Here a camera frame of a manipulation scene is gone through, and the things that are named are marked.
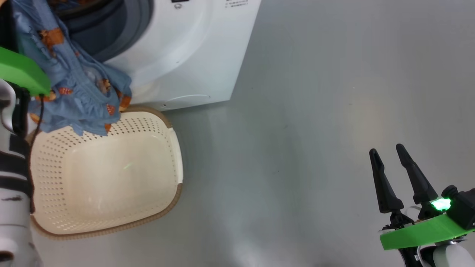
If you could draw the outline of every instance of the green plastic part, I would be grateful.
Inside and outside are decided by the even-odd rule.
[[[418,247],[457,238],[474,230],[465,230],[442,214],[380,236],[384,250]]]
[[[31,59],[0,47],[0,79],[27,89],[30,95],[49,95],[51,82]]]

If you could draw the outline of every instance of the washing machine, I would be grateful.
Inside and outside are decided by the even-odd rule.
[[[55,12],[89,54],[132,78],[133,104],[169,110],[231,98],[260,2],[87,0]]]

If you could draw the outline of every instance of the washing machine drum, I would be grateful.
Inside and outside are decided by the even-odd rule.
[[[49,0],[69,35],[98,61],[130,48],[147,28],[152,0]]]

